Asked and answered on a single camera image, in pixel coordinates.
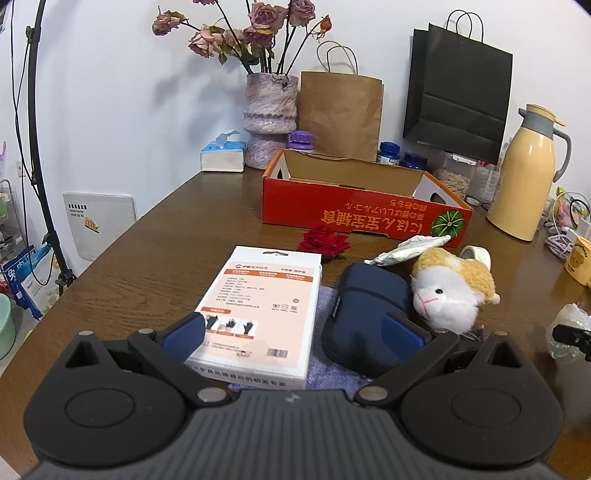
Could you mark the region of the navy blue zip pouch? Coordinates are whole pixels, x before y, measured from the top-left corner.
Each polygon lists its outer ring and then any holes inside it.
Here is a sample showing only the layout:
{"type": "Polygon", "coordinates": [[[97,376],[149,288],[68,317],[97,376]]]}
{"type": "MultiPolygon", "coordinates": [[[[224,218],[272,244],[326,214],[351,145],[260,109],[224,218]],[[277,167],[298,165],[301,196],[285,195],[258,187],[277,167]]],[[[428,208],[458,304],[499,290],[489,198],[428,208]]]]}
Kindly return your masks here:
{"type": "Polygon", "coordinates": [[[411,310],[412,292],[402,277],[374,265],[349,265],[322,331],[325,355],[362,376],[383,375],[399,359],[382,339],[382,319],[388,313],[408,317],[411,310]]]}

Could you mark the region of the white yellow plush hamster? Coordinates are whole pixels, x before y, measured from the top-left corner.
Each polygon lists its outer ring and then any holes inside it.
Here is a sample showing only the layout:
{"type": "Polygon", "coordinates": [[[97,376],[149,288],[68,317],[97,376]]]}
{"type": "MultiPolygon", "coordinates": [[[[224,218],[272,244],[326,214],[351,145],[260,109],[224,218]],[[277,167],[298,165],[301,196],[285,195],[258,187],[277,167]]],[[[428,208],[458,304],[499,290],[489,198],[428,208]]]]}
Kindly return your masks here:
{"type": "Polygon", "coordinates": [[[432,328],[469,333],[482,306],[501,301],[489,268],[444,248],[423,252],[414,264],[411,287],[418,315],[432,328]]]}

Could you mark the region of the white glove product box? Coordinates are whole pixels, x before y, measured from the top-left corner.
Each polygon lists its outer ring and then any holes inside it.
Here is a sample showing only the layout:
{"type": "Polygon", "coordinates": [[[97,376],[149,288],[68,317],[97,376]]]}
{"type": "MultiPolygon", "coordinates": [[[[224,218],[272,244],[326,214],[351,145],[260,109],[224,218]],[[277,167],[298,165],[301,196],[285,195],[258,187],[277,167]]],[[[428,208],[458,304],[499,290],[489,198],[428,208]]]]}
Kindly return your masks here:
{"type": "Polygon", "coordinates": [[[321,283],[321,255],[235,247],[195,309],[204,341],[185,363],[221,382],[304,390],[321,283]]]}

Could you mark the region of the crumpled clear plastic wrap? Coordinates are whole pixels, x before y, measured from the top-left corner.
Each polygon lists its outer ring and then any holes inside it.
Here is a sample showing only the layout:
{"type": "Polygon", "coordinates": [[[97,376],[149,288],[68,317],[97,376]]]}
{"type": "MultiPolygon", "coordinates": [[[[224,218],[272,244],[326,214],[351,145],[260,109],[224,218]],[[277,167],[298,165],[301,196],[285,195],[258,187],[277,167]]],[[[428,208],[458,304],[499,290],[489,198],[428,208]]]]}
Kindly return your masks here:
{"type": "Polygon", "coordinates": [[[549,355],[557,361],[590,362],[590,315],[576,304],[565,305],[546,330],[549,355]]]}

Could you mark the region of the yellow bear mug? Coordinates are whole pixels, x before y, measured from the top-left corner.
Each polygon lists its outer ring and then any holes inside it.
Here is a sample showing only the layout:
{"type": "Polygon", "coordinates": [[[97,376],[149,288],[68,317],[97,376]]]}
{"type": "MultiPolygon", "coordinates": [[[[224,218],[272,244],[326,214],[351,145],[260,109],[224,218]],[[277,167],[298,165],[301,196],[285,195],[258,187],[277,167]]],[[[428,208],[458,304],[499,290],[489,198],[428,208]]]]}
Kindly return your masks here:
{"type": "Polygon", "coordinates": [[[579,284],[590,285],[591,279],[591,248],[590,241],[578,237],[569,253],[564,268],[566,272],[579,284]]]}

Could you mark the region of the crumpled white tissue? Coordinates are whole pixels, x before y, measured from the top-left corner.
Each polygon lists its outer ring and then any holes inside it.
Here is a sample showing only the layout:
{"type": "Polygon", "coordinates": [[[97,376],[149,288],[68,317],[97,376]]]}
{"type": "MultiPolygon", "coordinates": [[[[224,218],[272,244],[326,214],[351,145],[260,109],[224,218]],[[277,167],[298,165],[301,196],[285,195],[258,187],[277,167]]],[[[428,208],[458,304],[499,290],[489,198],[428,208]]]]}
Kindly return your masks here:
{"type": "Polygon", "coordinates": [[[401,242],[396,248],[383,252],[377,257],[363,261],[365,264],[388,267],[419,257],[426,250],[443,247],[452,240],[450,235],[444,236],[423,236],[415,235],[412,238],[401,242]]]}

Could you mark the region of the red artificial rose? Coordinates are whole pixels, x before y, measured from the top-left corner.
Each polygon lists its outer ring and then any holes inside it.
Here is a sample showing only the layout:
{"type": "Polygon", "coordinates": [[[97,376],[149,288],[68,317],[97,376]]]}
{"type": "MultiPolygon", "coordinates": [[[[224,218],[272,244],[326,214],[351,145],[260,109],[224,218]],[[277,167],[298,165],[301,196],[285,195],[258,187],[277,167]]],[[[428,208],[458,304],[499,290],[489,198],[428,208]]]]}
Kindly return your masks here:
{"type": "Polygon", "coordinates": [[[349,237],[331,227],[311,228],[304,232],[303,240],[297,245],[297,251],[319,254],[327,261],[345,258],[349,248],[349,237]]]}

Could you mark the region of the black light stand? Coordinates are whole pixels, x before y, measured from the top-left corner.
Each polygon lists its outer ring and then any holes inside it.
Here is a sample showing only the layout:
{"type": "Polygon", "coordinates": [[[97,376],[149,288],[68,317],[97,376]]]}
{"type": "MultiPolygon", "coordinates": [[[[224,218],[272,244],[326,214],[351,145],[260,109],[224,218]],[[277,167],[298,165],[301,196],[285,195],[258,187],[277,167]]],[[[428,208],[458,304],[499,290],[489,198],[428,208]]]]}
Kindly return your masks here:
{"type": "Polygon", "coordinates": [[[45,226],[45,235],[43,236],[43,243],[48,245],[53,254],[53,259],[57,261],[58,276],[56,285],[58,287],[59,295],[62,295],[67,288],[69,288],[76,280],[76,275],[69,267],[64,252],[62,250],[58,232],[55,228],[52,218],[50,204],[47,196],[47,189],[44,182],[39,137],[37,125],[37,66],[39,45],[42,33],[42,21],[46,7],[46,1],[39,1],[37,4],[36,14],[32,26],[25,28],[25,47],[23,53],[22,66],[20,74],[16,72],[15,61],[15,34],[14,34],[14,18],[15,18],[15,1],[2,1],[3,8],[9,9],[9,54],[10,54],[10,86],[11,99],[14,113],[14,129],[15,137],[20,157],[20,165],[23,169],[25,177],[29,180],[32,192],[36,197],[43,223],[45,226]],[[22,95],[23,85],[26,85],[26,125],[27,125],[27,140],[29,151],[29,166],[26,166],[23,137],[20,125],[20,108],[19,101],[22,95]]]}

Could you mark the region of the green plastic basin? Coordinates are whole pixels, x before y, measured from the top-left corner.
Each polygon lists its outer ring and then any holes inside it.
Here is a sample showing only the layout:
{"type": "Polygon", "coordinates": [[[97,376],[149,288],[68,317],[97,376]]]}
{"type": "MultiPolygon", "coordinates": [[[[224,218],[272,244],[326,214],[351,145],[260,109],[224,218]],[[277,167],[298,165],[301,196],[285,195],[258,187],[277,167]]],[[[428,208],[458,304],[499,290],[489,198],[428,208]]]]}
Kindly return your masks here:
{"type": "Polygon", "coordinates": [[[0,359],[5,358],[16,340],[16,330],[12,319],[12,303],[5,294],[0,294],[0,359]]]}

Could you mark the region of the clear seed container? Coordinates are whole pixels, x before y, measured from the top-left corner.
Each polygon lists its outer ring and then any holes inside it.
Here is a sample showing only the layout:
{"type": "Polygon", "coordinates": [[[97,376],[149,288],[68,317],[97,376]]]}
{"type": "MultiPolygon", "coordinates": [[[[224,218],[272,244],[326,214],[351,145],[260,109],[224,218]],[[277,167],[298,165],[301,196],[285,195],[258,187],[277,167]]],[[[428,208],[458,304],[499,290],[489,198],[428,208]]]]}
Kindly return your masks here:
{"type": "Polygon", "coordinates": [[[477,164],[471,158],[445,152],[442,163],[435,169],[435,177],[458,197],[465,199],[477,164]]]}

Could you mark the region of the red cardboard fruit box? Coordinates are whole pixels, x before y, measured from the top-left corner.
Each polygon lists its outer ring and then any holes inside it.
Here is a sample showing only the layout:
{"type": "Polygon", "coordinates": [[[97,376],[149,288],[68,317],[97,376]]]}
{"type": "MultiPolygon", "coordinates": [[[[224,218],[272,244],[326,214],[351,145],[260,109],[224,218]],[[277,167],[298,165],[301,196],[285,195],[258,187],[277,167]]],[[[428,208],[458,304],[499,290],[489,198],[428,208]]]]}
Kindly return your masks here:
{"type": "Polygon", "coordinates": [[[472,208],[426,171],[280,150],[263,173],[266,224],[392,240],[450,236],[459,245],[472,208]]]}

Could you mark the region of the tall blue supplement bottle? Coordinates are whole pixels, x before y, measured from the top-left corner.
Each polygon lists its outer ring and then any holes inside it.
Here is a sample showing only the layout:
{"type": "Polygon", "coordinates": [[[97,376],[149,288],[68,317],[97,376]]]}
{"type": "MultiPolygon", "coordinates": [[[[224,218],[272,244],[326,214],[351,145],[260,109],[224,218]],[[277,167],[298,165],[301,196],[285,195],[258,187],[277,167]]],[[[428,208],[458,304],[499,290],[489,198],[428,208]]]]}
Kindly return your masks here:
{"type": "Polygon", "coordinates": [[[401,147],[394,142],[382,142],[377,155],[377,161],[384,165],[398,165],[400,163],[401,147]]]}

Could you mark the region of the blue white tissue box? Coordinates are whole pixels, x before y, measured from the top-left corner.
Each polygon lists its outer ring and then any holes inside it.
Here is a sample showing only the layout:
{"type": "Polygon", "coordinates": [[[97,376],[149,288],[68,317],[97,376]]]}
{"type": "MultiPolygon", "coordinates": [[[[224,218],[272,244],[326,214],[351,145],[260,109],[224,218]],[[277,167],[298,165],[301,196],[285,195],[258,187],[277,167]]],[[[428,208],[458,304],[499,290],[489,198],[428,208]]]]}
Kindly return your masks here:
{"type": "Polygon", "coordinates": [[[219,134],[200,152],[200,167],[204,172],[242,173],[245,169],[246,143],[240,132],[232,130],[219,134]]]}

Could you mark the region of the purple cap pill bottle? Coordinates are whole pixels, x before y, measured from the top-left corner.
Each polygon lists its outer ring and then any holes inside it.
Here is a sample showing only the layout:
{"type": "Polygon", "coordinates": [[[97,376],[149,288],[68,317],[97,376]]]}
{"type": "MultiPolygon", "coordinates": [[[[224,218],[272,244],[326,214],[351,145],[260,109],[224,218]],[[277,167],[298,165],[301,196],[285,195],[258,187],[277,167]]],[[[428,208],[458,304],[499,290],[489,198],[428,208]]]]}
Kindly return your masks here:
{"type": "Polygon", "coordinates": [[[287,149],[304,152],[314,150],[314,135],[304,130],[291,131],[287,135],[287,149]]]}

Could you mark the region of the black paper bag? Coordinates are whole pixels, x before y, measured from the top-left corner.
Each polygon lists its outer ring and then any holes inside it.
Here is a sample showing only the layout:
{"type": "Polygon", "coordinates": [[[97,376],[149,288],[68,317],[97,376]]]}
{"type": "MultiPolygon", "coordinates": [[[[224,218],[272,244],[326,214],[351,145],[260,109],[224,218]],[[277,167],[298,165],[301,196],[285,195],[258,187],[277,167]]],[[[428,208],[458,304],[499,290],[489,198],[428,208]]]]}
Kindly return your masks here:
{"type": "Polygon", "coordinates": [[[403,138],[495,164],[513,55],[431,24],[413,32],[403,138]]]}

